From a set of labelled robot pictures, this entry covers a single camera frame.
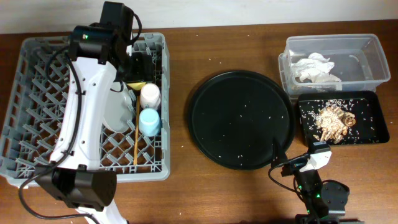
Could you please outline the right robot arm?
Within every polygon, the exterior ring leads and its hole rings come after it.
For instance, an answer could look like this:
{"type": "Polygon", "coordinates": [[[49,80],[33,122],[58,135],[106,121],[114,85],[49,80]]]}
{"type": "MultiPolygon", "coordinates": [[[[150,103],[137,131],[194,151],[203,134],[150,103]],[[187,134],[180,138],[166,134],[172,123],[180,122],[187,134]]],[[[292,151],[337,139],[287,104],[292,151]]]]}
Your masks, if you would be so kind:
{"type": "Polygon", "coordinates": [[[344,219],[350,189],[337,180],[322,180],[318,172],[331,158],[331,148],[324,142],[312,142],[308,151],[288,159],[276,139],[272,141],[272,162],[268,177],[273,183],[297,195],[304,203],[307,214],[298,214],[295,223],[361,223],[358,219],[344,219]],[[273,170],[281,168],[281,176],[293,176],[293,187],[281,184],[272,177],[273,170]]]}

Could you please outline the white napkin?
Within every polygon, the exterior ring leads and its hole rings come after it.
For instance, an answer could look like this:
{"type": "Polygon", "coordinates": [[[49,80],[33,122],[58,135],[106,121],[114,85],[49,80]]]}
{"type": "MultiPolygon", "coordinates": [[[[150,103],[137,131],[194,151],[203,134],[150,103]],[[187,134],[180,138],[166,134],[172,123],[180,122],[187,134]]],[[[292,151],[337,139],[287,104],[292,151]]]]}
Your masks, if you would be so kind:
{"type": "Polygon", "coordinates": [[[292,63],[292,73],[300,82],[310,80],[312,83],[341,82],[341,79],[331,74],[335,63],[319,53],[311,53],[307,58],[301,58],[292,63]]]}

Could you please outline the grey plate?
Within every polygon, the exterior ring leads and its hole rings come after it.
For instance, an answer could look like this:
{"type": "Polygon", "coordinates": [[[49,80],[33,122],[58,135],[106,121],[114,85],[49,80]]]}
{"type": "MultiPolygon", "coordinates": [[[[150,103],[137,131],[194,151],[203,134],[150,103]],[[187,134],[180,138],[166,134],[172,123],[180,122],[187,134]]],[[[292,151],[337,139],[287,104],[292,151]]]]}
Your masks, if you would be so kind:
{"type": "Polygon", "coordinates": [[[127,131],[129,129],[127,121],[132,120],[134,116],[134,110],[129,107],[132,107],[132,100],[127,86],[123,84],[121,90],[121,84],[114,82],[106,100],[103,125],[115,133],[127,131]]]}

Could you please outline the food scraps pile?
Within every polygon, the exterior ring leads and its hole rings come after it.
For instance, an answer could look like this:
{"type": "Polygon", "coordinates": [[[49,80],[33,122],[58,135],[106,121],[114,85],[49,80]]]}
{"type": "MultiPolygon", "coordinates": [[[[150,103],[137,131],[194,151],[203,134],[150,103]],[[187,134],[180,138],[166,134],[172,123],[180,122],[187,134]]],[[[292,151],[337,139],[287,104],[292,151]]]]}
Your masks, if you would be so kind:
{"type": "Polygon", "coordinates": [[[313,137],[325,142],[331,139],[333,144],[338,144],[355,124],[356,116],[353,113],[343,111],[339,106],[328,106],[315,117],[315,126],[321,129],[321,135],[314,134],[313,137]]]}

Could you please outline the pink cup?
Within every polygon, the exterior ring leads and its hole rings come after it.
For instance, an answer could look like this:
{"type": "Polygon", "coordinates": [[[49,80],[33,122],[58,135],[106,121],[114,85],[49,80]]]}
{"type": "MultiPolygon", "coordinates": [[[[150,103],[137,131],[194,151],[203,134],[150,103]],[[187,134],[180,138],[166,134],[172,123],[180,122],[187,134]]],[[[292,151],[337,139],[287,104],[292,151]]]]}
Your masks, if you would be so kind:
{"type": "Polygon", "coordinates": [[[146,108],[152,108],[155,110],[159,109],[161,102],[161,93],[157,85],[153,83],[147,83],[141,88],[141,106],[146,108]]]}

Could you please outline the yellow bowl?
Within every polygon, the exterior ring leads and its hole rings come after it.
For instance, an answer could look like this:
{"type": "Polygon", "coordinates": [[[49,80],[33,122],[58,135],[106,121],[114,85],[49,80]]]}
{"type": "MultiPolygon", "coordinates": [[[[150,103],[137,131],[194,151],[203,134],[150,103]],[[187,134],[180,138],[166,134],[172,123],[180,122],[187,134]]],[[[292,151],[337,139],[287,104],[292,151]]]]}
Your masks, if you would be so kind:
{"type": "Polygon", "coordinates": [[[126,85],[133,90],[139,91],[146,84],[146,82],[127,83],[126,85]]]}

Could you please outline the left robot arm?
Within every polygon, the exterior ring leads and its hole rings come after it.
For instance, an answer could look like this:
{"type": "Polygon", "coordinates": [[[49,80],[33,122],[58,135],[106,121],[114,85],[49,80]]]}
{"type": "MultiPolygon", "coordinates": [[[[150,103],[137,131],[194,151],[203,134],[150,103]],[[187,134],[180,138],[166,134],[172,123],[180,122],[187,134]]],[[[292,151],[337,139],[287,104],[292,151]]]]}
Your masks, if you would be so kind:
{"type": "Polygon", "coordinates": [[[36,166],[33,180],[93,223],[125,222],[114,201],[116,173],[100,169],[100,135],[111,85],[155,79],[149,58],[127,51],[139,23],[132,9],[106,1],[99,22],[76,26],[62,49],[70,69],[62,128],[49,164],[36,166]]]}

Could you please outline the blue cup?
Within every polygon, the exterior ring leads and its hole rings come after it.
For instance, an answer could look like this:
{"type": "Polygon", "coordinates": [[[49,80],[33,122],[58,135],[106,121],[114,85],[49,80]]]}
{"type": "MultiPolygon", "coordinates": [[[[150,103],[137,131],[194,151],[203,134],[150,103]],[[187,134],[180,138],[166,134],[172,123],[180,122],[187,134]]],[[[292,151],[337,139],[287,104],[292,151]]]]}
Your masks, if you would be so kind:
{"type": "Polygon", "coordinates": [[[139,115],[139,130],[148,137],[159,134],[161,129],[160,116],[155,109],[146,108],[139,115]]]}

